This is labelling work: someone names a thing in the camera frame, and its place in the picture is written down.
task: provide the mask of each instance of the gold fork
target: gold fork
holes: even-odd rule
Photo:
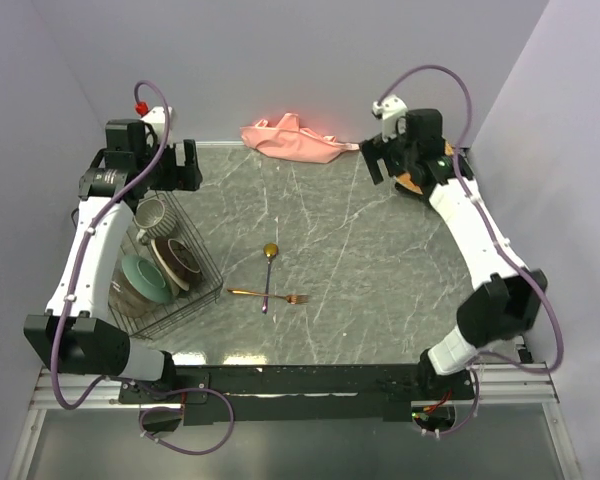
[[[238,288],[227,288],[227,292],[233,293],[234,295],[252,295],[254,297],[274,297],[286,300],[291,305],[302,305],[309,301],[309,295],[274,295],[272,293],[259,293],[252,292],[250,290],[240,290]]]

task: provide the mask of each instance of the pink towel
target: pink towel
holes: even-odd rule
[[[268,157],[297,162],[329,163],[342,152],[358,150],[355,143],[338,143],[336,137],[323,137],[308,128],[300,128],[295,113],[287,113],[275,127],[260,120],[251,127],[242,127],[242,141]]]

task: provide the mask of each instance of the bowl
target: bowl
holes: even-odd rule
[[[151,240],[151,249],[167,276],[181,289],[189,291],[202,281],[202,270],[186,245],[174,238]]]

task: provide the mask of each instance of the marble surface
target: marble surface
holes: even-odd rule
[[[225,287],[311,296],[303,306],[223,291],[151,344],[178,363],[416,362],[455,325],[469,274],[437,213],[374,186],[362,157],[327,165],[271,159],[244,147],[199,149],[202,188],[178,193]]]

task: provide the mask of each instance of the black mounting plate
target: black mounting plate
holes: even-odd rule
[[[382,418],[409,422],[411,402],[426,397],[416,364],[395,365],[222,365],[178,366],[174,389],[204,387],[225,395],[236,421]],[[468,372],[456,382],[454,400],[473,399]],[[137,387],[121,389],[122,404],[180,405],[180,396],[157,399]],[[206,394],[189,394],[184,425],[209,425],[228,418],[226,406]]]

